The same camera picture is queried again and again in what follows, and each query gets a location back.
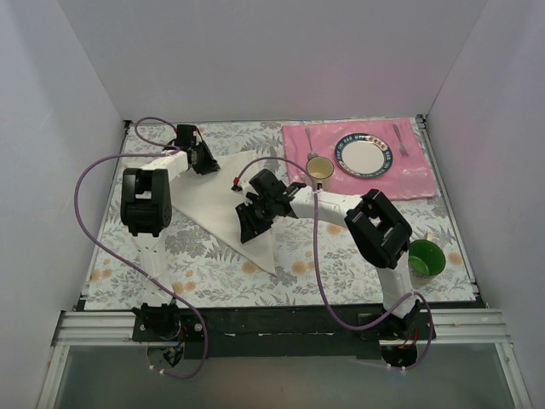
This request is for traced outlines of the white cloth napkin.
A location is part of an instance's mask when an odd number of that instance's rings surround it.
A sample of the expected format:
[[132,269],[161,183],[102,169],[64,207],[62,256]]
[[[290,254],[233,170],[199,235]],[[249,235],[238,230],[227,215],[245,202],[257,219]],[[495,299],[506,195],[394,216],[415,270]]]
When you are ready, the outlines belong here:
[[241,227],[236,207],[244,202],[240,193],[231,190],[233,178],[251,160],[254,151],[221,156],[217,159],[220,169],[206,176],[189,170],[176,177],[170,184],[171,201],[184,216],[237,251],[262,270],[275,270],[274,238],[267,231],[246,244],[241,242]]

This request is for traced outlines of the silver spoon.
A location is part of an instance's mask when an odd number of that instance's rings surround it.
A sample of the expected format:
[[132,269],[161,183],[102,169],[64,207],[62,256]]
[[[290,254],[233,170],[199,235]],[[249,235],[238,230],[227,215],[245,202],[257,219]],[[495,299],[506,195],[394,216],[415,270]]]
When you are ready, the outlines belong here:
[[313,148],[313,142],[312,142],[312,132],[309,128],[305,128],[305,135],[307,138],[308,146],[309,146],[309,153],[307,154],[307,159],[311,160],[312,158],[316,158],[318,154],[315,152]]

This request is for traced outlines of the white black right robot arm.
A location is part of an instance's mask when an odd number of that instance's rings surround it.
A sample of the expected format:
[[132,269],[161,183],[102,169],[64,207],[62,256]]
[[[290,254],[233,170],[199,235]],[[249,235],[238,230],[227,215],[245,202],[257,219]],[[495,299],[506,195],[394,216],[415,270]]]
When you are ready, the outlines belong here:
[[378,274],[387,332],[408,337],[416,329],[419,302],[410,279],[409,247],[412,228],[398,209],[376,189],[363,196],[314,190],[305,183],[289,186],[269,170],[258,172],[243,187],[238,215],[241,242],[269,230],[278,217],[313,219],[346,228],[360,255]]

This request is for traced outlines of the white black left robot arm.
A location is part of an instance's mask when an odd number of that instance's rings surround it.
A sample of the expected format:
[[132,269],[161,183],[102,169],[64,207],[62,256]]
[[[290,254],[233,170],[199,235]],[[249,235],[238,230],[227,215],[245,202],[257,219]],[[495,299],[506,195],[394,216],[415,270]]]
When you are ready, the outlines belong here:
[[200,130],[192,124],[176,126],[176,138],[164,155],[123,171],[120,216],[148,277],[142,302],[162,307],[174,301],[166,256],[166,228],[172,219],[170,183],[193,170],[205,176],[220,169]]

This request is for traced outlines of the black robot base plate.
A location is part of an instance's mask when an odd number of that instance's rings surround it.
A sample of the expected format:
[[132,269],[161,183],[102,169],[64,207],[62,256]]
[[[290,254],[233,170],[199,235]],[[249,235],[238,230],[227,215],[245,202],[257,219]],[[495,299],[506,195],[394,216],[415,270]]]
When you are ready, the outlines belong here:
[[323,306],[203,308],[195,314],[175,305],[132,308],[132,339],[138,343],[171,344],[188,360],[235,357],[354,356],[379,360],[382,341],[410,349],[436,337],[429,315],[419,305],[400,319],[377,304],[336,306],[340,325]]

